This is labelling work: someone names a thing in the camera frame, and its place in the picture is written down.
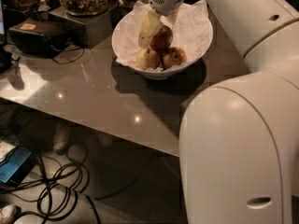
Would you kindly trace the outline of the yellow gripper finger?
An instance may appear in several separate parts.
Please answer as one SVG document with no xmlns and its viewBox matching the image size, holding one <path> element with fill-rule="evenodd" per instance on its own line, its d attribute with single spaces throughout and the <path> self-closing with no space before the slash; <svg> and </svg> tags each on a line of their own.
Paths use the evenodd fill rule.
<svg viewBox="0 0 299 224">
<path fill-rule="evenodd" d="M 147 11 L 140 25 L 140 31 L 138 35 L 138 45 L 141 48 L 146 48 L 152 38 L 160 31 L 163 24 L 161 22 L 161 15 L 155 10 Z"/>
<path fill-rule="evenodd" d="M 174 13 L 170 14 L 169 16 L 166 17 L 167 22 L 171 25 L 174 26 L 176 23 L 176 20 L 178 18 L 178 12 L 175 11 Z"/>
</svg>

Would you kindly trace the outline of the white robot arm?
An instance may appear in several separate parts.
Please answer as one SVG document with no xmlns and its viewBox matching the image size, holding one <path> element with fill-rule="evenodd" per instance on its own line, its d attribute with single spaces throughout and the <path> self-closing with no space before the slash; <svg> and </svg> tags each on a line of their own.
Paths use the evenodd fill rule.
<svg viewBox="0 0 299 224">
<path fill-rule="evenodd" d="M 249 69 L 199 93 L 180 126 L 189 224 L 292 224 L 299 13 L 284 0 L 206 0 Z"/>
</svg>

